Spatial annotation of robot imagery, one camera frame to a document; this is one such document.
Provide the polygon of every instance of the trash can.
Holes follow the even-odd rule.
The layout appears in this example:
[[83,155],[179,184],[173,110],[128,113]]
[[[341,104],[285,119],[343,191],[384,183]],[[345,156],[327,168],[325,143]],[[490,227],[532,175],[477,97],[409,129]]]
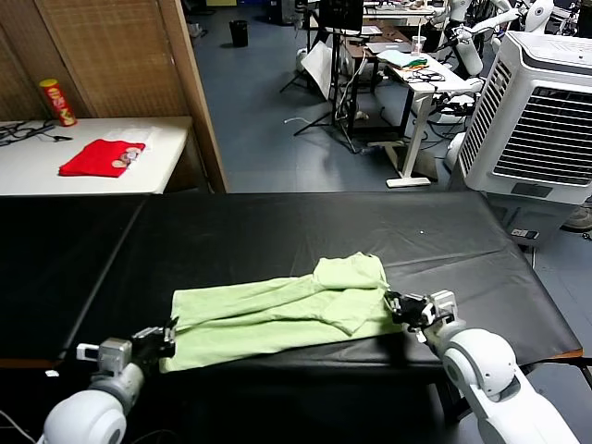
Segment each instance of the trash can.
[[230,23],[230,33],[232,34],[232,44],[237,47],[249,45],[249,32],[247,31],[247,22],[245,20],[232,20]]

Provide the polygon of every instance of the black tablecloth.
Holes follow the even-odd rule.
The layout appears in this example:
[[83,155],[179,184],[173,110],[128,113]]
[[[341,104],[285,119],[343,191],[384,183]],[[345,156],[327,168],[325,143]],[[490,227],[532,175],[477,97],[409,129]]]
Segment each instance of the black tablecloth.
[[144,197],[0,198],[0,358],[58,357]]
[[[320,257],[375,254],[400,292],[452,290],[471,327],[501,334],[520,364],[581,348],[519,248],[474,192],[151,196],[80,341],[162,323],[173,291],[310,273]],[[410,335],[307,347],[202,373],[438,368]]]

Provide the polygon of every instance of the pringles can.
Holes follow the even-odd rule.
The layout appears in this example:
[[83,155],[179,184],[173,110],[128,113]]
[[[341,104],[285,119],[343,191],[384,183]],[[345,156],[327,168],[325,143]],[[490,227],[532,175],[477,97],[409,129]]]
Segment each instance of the pringles can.
[[39,86],[43,88],[62,126],[71,127],[72,125],[76,125],[76,118],[74,117],[74,113],[72,113],[72,108],[66,100],[64,92],[59,87],[57,80],[45,79],[39,82]]

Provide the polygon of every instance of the floor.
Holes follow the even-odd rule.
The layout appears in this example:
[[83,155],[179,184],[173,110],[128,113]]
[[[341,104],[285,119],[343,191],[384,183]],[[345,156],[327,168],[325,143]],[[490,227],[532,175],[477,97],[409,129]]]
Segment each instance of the floor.
[[[260,7],[241,6],[197,18],[208,33],[195,42],[195,54],[230,190],[387,191],[385,180],[395,175],[384,153],[350,154],[324,129],[292,137],[304,123],[284,124],[285,119],[312,120],[326,112],[327,105],[319,96],[297,87],[279,94],[293,75],[296,51],[305,46],[305,33],[268,24],[262,16]],[[249,21],[246,48],[233,48],[230,43],[228,22],[233,19]],[[373,103],[378,100],[386,107],[388,118],[396,121],[404,94],[396,85],[379,87],[376,99],[371,94],[361,96],[360,109],[378,109],[380,105]],[[437,139],[429,131],[428,140]],[[427,142],[424,147],[434,156],[445,154],[446,142],[431,145],[434,143]],[[437,162],[439,183],[433,188],[444,188],[449,174],[441,161]],[[592,347],[590,264],[592,243],[577,234],[560,232],[536,252],[535,270],[585,350]],[[553,402],[580,441],[592,442],[592,393],[579,370],[544,364],[529,379]],[[475,418],[470,415],[462,420],[455,442],[480,442],[477,434]]]

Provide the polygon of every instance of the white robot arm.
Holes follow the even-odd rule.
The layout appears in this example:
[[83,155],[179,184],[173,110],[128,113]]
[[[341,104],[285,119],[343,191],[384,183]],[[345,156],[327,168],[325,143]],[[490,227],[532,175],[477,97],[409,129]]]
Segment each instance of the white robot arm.
[[[499,14],[492,18],[487,18],[473,27],[464,26],[467,9],[471,2],[464,0],[450,1],[450,24],[446,29],[448,42],[445,46],[452,46],[453,50],[462,62],[466,73],[463,77],[477,76],[483,69],[481,58],[475,49],[473,38],[485,31],[495,30],[498,26],[512,22],[520,17],[526,17],[524,31],[526,32],[545,32],[545,27],[553,11],[553,0],[536,0],[534,4],[528,1],[519,2],[516,7],[512,7],[508,0],[492,0],[492,4],[497,8]],[[435,25],[446,19],[444,13],[435,15],[430,23]]]
[[452,292],[387,292],[385,302],[393,321],[408,324],[442,361],[475,413],[485,444],[579,442],[555,407],[533,389],[508,341],[458,319]]
[[131,340],[80,344],[77,358],[96,361],[99,373],[88,389],[61,401],[49,413],[37,444],[119,444],[126,415],[136,403],[151,367],[175,354],[175,325],[148,327]]

